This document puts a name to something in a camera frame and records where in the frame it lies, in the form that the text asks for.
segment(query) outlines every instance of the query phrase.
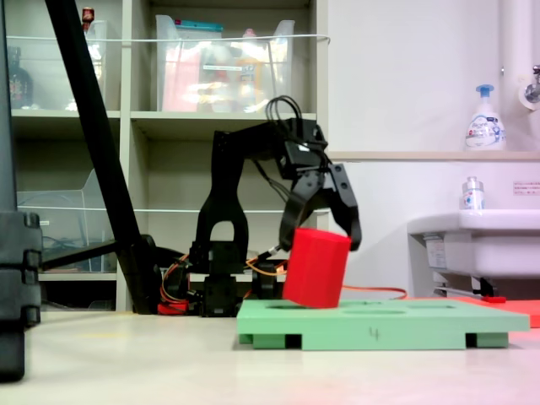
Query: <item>faucet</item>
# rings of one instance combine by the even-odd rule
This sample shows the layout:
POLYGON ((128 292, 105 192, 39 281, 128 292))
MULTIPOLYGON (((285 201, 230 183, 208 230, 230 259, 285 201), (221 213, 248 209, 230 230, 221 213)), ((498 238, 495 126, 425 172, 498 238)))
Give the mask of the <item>faucet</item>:
POLYGON ((540 101, 540 65, 534 65, 532 72, 537 82, 535 84, 529 84, 525 89, 525 98, 530 103, 537 103, 540 101))

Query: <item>shelf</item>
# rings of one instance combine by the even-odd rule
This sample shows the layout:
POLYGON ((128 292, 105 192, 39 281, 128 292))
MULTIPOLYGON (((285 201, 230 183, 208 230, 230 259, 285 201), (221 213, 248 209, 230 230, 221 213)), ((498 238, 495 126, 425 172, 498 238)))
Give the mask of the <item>shelf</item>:
POLYGON ((365 162, 381 160, 413 161, 528 161, 540 162, 540 151, 478 151, 478 152, 330 152, 330 159, 336 162, 365 162))
MULTIPOLYGON (((294 114, 281 114, 283 119, 294 114)), ((315 120, 316 114, 303 114, 315 120)), ((267 121, 264 113, 198 113, 133 111, 132 121, 149 139, 175 141, 211 141, 214 131, 239 131, 267 121)))
POLYGON ((311 0, 150 0, 153 6, 184 8, 308 8, 311 0))
MULTIPOLYGON (((113 137, 120 137, 120 111, 107 111, 113 137)), ((18 140, 83 140, 77 111, 12 110, 13 133, 18 140)))
POLYGON ((116 273, 39 273, 40 281, 116 281, 116 273))
MULTIPOLYGON (((252 280, 251 274, 233 274, 238 283, 250 283, 252 280)), ((202 283, 206 278, 207 274, 190 274, 189 281, 192 283, 202 283)), ((285 276, 278 276, 278 282, 282 283, 285 281, 285 276)))

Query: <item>black tripod leg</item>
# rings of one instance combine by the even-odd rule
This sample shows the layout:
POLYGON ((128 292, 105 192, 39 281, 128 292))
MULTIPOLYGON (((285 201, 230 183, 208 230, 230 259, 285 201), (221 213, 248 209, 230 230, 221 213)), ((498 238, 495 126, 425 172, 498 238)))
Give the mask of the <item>black tripod leg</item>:
MULTIPOLYGON (((0 0, 0 211, 14 212, 15 197, 14 139, 11 129, 11 106, 9 102, 8 55, 3 0, 0 0)), ((0 268, 0 288, 4 270, 0 268)), ((24 330, 17 322, 6 321, 0 291, 0 381, 20 380, 24 375, 24 330)))
POLYGON ((0 0, 0 381, 24 376, 24 330, 40 320, 41 231, 17 213, 4 1, 0 0))
POLYGON ((116 254, 133 308, 139 314, 156 313, 161 274, 155 265, 155 246, 139 233, 77 7, 74 0, 46 0, 46 6, 77 102, 112 232, 121 247, 116 254))

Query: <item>label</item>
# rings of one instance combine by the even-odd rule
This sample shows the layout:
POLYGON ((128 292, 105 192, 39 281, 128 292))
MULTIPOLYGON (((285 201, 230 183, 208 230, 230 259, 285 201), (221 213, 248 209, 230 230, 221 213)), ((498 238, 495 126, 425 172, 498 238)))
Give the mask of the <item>label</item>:
POLYGON ((464 209, 485 209, 486 202, 483 199, 482 190, 467 190, 463 193, 463 208, 464 209))
POLYGON ((242 66, 220 66, 220 65, 202 65, 203 70, 228 70, 231 72, 241 72, 242 66))
POLYGON ((515 196, 540 196, 540 181, 514 181, 515 196))
POLYGON ((428 249, 428 263, 430 267, 446 268, 445 242, 442 239, 425 241, 428 249))
POLYGON ((506 141, 505 127, 494 116, 475 116, 465 137, 465 144, 469 148, 485 147, 504 141, 506 141))

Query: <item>black cable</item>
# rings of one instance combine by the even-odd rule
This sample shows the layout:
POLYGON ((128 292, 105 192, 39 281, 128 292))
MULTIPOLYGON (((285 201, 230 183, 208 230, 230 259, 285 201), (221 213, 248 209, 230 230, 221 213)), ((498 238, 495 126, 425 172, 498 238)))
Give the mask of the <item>black cable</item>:
MULTIPOLYGON (((286 104, 288 104, 294 111, 294 115, 298 120, 302 117, 302 110, 300 109, 300 106, 298 103, 290 96, 288 95, 280 95, 279 97, 276 97, 274 99, 271 99, 268 101, 268 104, 266 106, 266 113, 267 113, 267 119, 269 121, 277 121, 278 124, 281 124, 281 127, 285 127, 284 121, 281 119, 281 116, 279 115, 278 111, 278 103, 279 101, 282 101, 286 104), (273 111, 276 112, 276 116, 278 117, 277 120, 274 120, 273 117, 273 111)), ((320 146, 326 146, 327 144, 322 141, 317 140, 305 140, 302 137, 298 137, 297 135, 291 133, 291 131, 287 131, 287 136, 285 137, 285 140, 291 141, 296 143, 297 145, 302 145, 306 148, 308 148, 311 152, 314 154, 317 154, 319 158, 321 158, 321 164, 320 169, 326 170, 328 165, 332 163, 332 161, 328 158, 327 154, 324 153, 324 150, 321 150, 320 146)))
POLYGON ((256 160, 253 160, 253 164, 255 165, 256 169, 259 171, 259 173, 261 174, 262 178, 264 180, 266 180, 268 182, 268 185, 279 195, 279 197, 286 203, 288 198, 289 198, 289 194, 290 194, 290 191, 287 189, 287 187, 285 187, 283 184, 281 184, 280 182, 278 181, 275 181, 274 179, 271 179, 266 171, 264 171, 264 169, 262 168, 261 164, 259 162, 257 162, 256 160))

